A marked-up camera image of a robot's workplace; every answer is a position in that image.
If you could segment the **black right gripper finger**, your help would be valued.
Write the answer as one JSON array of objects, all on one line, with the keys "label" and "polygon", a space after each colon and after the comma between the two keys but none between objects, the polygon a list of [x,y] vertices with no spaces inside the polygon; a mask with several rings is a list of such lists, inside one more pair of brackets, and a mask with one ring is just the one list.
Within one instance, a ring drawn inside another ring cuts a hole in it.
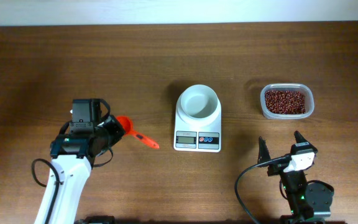
[{"label": "black right gripper finger", "polygon": [[268,147],[266,145],[266,141],[262,138],[262,136],[259,137],[259,155],[257,158],[257,164],[259,167],[265,167],[268,166],[268,162],[271,160],[270,153],[268,150]]},{"label": "black right gripper finger", "polygon": [[307,146],[309,145],[309,142],[301,135],[301,133],[299,131],[295,131],[294,132],[294,137],[295,137],[295,145],[296,146]]}]

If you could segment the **red plastic measuring scoop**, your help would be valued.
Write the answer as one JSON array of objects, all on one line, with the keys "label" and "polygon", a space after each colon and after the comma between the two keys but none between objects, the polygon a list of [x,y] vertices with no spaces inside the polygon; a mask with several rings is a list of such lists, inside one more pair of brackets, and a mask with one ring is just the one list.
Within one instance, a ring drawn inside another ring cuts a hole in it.
[{"label": "red plastic measuring scoop", "polygon": [[159,149],[159,144],[150,137],[136,131],[133,121],[128,116],[117,116],[117,121],[123,127],[125,135],[130,135],[152,149]]}]

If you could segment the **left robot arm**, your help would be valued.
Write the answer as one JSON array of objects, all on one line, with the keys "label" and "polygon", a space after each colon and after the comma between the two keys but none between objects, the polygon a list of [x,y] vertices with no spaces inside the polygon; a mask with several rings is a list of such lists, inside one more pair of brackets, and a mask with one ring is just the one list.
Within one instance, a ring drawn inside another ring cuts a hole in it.
[{"label": "left robot arm", "polygon": [[50,160],[35,159],[32,177],[45,188],[36,223],[74,223],[81,193],[91,171],[106,163],[95,159],[124,136],[125,131],[100,98],[72,101],[71,120],[50,145]]}]

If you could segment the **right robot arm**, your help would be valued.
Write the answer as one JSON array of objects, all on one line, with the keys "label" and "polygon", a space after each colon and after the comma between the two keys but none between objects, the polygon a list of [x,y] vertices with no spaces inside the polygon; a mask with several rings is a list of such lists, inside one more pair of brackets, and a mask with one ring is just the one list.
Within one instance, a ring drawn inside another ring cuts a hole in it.
[{"label": "right robot arm", "polygon": [[314,165],[318,150],[298,131],[290,152],[272,159],[265,140],[259,138],[257,163],[267,167],[267,175],[280,177],[280,193],[286,198],[291,214],[280,217],[280,223],[324,223],[331,216],[334,188],[320,180],[307,180],[305,170]]}]

